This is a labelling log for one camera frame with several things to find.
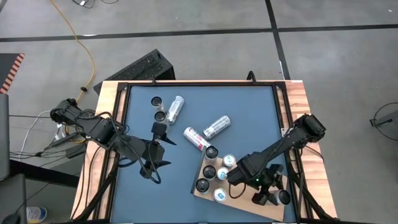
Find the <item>white cap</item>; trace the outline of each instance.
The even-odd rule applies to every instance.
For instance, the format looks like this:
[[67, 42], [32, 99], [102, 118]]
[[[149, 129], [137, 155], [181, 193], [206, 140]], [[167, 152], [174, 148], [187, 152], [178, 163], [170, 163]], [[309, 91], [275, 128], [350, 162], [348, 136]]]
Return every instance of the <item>white cap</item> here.
[[217, 177], [218, 177], [220, 180], [225, 180], [225, 179], [226, 179], [226, 174], [227, 174], [227, 173], [228, 173], [228, 169], [225, 168], [225, 167], [221, 167], [221, 168], [219, 168], [218, 171], [217, 171]]
[[223, 163], [226, 167], [232, 167], [235, 164], [235, 157], [231, 154], [227, 154], [223, 158]]
[[226, 192], [222, 188], [216, 189], [213, 196], [216, 202], [224, 202], [226, 200]]

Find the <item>black box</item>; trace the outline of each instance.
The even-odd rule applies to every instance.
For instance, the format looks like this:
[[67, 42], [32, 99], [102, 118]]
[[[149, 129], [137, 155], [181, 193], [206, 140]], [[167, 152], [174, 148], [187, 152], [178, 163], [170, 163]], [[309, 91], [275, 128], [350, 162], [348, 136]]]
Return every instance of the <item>black box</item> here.
[[[153, 50], [106, 80], [175, 80], [173, 65], [157, 50]], [[102, 82], [94, 91], [100, 94]]]

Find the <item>gray floor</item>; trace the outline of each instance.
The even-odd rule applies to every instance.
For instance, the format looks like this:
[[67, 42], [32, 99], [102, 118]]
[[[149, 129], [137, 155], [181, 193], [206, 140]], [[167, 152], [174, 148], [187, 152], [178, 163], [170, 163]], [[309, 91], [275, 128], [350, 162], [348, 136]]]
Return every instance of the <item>gray floor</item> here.
[[[76, 32], [113, 34], [165, 30], [270, 27], [264, 1], [97, 1], [84, 9], [71, 1], [55, 1]], [[272, 0], [278, 27], [351, 26], [398, 23], [394, 0]], [[0, 37], [70, 35], [66, 23], [47, 0], [8, 0], [0, 13]], [[370, 127], [376, 110], [397, 101], [397, 29], [281, 33], [292, 79], [304, 80], [312, 112], [328, 129], [322, 153], [338, 216], [357, 222], [396, 223], [397, 143]], [[253, 70], [261, 79], [281, 79], [272, 34], [225, 34], [183, 37], [84, 40], [98, 70], [95, 83], [153, 49], [174, 65], [178, 79], [245, 78]], [[74, 41], [3, 42], [2, 53], [25, 53], [9, 91], [10, 113], [37, 115], [68, 97], [91, 73], [86, 52]], [[90, 91], [82, 108], [95, 108]], [[11, 150], [19, 151], [30, 118], [11, 119]], [[398, 138], [394, 127], [384, 128]], [[41, 119], [25, 151], [43, 149], [53, 138], [55, 123]], [[48, 167], [74, 174], [81, 159]], [[29, 159], [41, 165], [46, 159]], [[30, 195], [39, 184], [28, 182]], [[70, 214], [75, 190], [50, 186], [29, 204], [50, 207], [50, 220]]]

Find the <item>black cap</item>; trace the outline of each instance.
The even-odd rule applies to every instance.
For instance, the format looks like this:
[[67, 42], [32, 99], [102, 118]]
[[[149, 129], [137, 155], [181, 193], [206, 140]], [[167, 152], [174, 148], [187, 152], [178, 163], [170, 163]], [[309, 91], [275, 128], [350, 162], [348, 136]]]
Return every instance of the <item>black cap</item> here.
[[155, 121], [162, 122], [166, 119], [166, 114], [163, 111], [156, 112]]
[[214, 159], [214, 158], [216, 158], [216, 157], [218, 156], [218, 150], [216, 149], [216, 147], [214, 147], [214, 146], [209, 146], [209, 147], [206, 149], [206, 156], [207, 156], [207, 158], [209, 158], [209, 159]]
[[290, 203], [290, 195], [286, 190], [281, 190], [278, 197], [282, 204], [287, 205]]
[[162, 99], [158, 96], [155, 96], [150, 100], [150, 103], [152, 104], [152, 106], [159, 106], [162, 104]]
[[214, 168], [211, 165], [205, 166], [205, 168], [203, 168], [203, 175], [207, 178], [207, 179], [212, 179], [216, 176], [216, 168]]
[[210, 187], [210, 184], [206, 179], [201, 178], [197, 181], [197, 190], [200, 193], [205, 193], [209, 189], [209, 187]]

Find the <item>black floor line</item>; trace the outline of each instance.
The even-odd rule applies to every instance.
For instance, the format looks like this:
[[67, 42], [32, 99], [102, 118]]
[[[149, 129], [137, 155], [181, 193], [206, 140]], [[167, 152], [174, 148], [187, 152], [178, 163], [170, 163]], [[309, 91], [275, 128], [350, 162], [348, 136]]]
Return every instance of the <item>black floor line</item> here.
[[2, 9], [4, 8], [4, 6], [6, 5], [7, 0], [2, 0], [0, 3], [0, 12], [2, 11]]
[[396, 29], [396, 28], [398, 28], [398, 24], [325, 26], [325, 27], [286, 27], [286, 28], [278, 28], [278, 32], [311, 32], [311, 31], [368, 30], [368, 29]]
[[280, 41], [278, 26], [276, 25], [276, 19], [275, 19], [275, 15], [274, 15], [274, 10], [272, 9], [271, 0], [265, 0], [265, 1], [267, 4], [268, 16], [269, 16], [269, 20], [271, 22], [272, 34], [274, 35], [276, 51], [278, 53], [279, 62], [280, 62], [280, 66], [282, 69], [282, 74], [286, 80], [290, 80], [290, 73], [289, 73], [289, 69], [287, 68], [287, 62], [286, 62], [286, 58], [285, 58], [284, 48], [282, 46], [282, 42]]
[[[257, 34], [263, 32], [271, 32], [271, 28], [243, 28], [243, 29], [213, 29], [213, 30], [181, 30], [181, 31], [165, 31], [165, 32], [140, 32], [127, 34], [98, 34], [98, 35], [78, 35], [81, 40], [95, 39], [119, 39], [119, 38], [135, 38], [135, 37], [170, 37], [181, 35], [211, 35], [211, 34]], [[52, 41], [52, 40], [75, 40], [72, 35], [50, 36], [50, 37], [5, 37], [0, 38], [0, 42], [35, 42], [35, 41]]]

